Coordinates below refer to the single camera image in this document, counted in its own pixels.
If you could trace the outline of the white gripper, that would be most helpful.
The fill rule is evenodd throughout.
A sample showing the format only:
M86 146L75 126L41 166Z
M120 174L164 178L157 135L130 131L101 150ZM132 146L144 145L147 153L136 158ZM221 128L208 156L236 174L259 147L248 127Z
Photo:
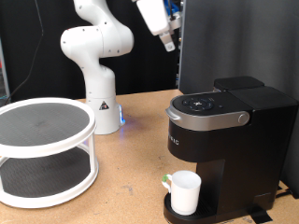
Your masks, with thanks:
M172 36L169 32L167 14L164 0L137 0L139 9L145 23L153 35L159 35L167 52L176 49Z

